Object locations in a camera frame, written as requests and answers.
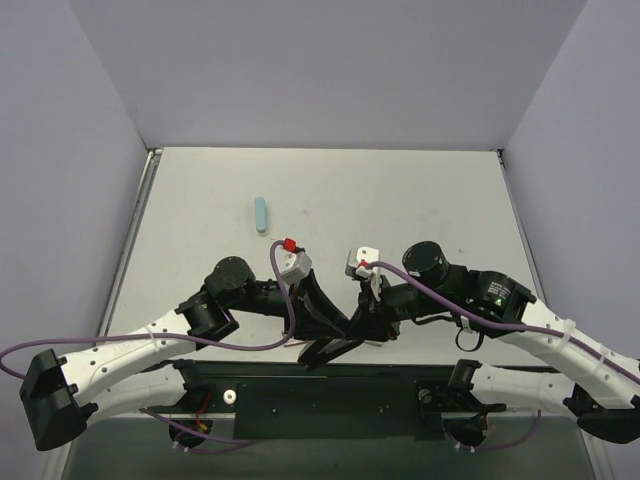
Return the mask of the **light blue white stapler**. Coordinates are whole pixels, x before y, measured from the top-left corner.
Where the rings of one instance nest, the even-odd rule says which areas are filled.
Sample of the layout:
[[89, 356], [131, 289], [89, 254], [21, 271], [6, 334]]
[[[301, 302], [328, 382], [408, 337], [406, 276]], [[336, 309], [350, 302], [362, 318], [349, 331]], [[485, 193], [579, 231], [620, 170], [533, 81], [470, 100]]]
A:
[[256, 197], [254, 200], [254, 226], [259, 235], [265, 235], [268, 230], [268, 211], [266, 200]]

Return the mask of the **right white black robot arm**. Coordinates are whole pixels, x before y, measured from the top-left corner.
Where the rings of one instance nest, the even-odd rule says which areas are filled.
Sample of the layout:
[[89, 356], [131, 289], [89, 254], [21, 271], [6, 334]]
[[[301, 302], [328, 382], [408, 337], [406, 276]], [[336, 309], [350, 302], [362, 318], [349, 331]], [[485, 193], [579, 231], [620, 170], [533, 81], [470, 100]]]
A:
[[550, 368], [517, 371], [461, 359], [443, 396], [453, 406], [539, 410], [609, 443], [638, 440], [638, 360], [581, 332], [511, 277], [452, 264], [431, 241], [411, 246], [401, 267], [381, 261], [372, 247], [354, 247], [345, 273], [363, 286], [367, 314], [419, 324], [448, 313], [460, 331], [519, 348]]

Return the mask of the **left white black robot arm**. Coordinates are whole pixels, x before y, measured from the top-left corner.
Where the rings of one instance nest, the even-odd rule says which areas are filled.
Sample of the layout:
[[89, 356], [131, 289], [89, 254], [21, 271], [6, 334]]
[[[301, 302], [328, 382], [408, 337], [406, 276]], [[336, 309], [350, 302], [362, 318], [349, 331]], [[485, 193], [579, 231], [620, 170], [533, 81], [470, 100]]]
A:
[[36, 354], [19, 390], [36, 449], [61, 447], [120, 413], [200, 408], [206, 388], [176, 359], [208, 346], [228, 349], [236, 311], [284, 319], [287, 339], [344, 339], [349, 320], [321, 290], [306, 254], [289, 253], [272, 266], [275, 279], [260, 281], [244, 259], [226, 257], [194, 295], [146, 326], [85, 350]]

